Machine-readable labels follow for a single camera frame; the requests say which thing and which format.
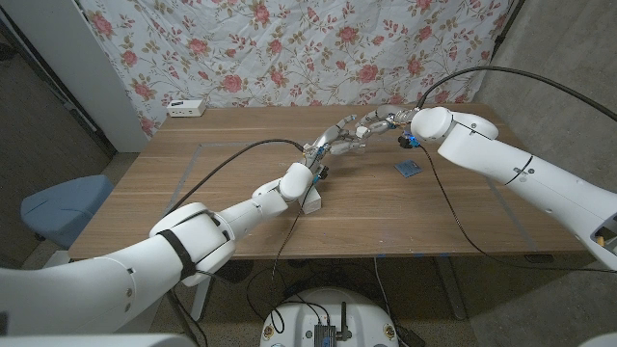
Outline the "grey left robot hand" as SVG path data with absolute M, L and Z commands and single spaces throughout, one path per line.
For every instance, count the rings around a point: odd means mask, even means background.
M 366 146 L 365 140 L 358 139 L 355 131 L 345 128 L 356 117 L 356 115 L 350 115 L 343 118 L 335 125 L 327 128 L 312 144 L 305 144 L 304 166 L 313 174 L 318 174 L 322 168 L 321 161 L 327 154 L 340 155 L 352 149 L 364 148 Z

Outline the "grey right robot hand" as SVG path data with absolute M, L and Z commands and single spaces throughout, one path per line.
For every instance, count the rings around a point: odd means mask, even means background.
M 418 112 L 417 108 L 406 109 L 397 105 L 381 105 L 365 114 L 357 123 L 355 135 L 366 140 L 372 135 L 381 135 L 394 129 L 402 129 L 403 133 L 411 132 L 411 122 Z

